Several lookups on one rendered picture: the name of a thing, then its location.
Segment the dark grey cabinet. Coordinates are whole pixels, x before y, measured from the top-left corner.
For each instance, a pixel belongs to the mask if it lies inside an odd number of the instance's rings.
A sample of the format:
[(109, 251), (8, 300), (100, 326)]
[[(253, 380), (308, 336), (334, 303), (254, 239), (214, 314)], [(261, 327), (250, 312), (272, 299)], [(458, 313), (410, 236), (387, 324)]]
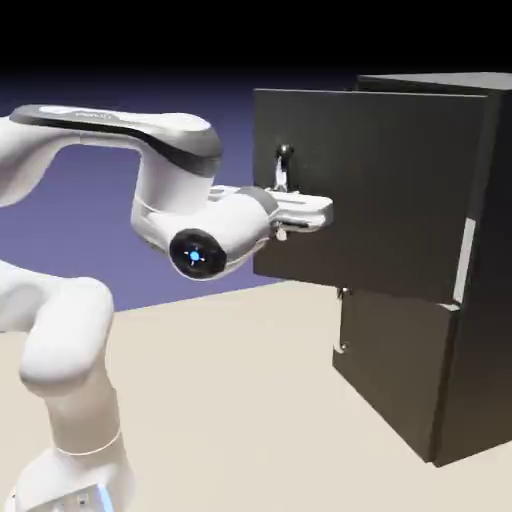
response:
[(512, 72), (364, 75), (367, 91), (480, 93), (484, 121), (457, 270), (438, 467), (512, 442)]

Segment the large dark grey cabinet door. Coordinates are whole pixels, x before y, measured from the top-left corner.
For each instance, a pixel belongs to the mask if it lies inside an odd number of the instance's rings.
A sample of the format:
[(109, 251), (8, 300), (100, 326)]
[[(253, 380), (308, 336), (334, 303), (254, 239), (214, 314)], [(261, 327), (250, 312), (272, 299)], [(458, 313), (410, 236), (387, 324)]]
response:
[(256, 273), (449, 303), (467, 272), (470, 198), (485, 113), (480, 95), (260, 89), (253, 175), (333, 201), (332, 223), (271, 242)]

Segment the small dark grey cabinet door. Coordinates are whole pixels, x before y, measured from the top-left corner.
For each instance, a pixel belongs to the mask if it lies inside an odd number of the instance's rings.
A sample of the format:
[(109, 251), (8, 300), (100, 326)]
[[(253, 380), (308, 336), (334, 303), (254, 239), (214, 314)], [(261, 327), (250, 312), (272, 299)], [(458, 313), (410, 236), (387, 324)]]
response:
[(337, 372), (425, 462), (435, 459), (460, 305), (352, 289)]

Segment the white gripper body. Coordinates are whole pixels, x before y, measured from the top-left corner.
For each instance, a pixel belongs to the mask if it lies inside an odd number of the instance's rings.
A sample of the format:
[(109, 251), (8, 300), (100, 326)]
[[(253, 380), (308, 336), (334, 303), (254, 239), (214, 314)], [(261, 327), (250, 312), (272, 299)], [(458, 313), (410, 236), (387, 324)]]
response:
[(278, 204), (271, 216), (277, 230), (312, 233), (328, 226), (334, 216), (331, 198), (266, 189)]

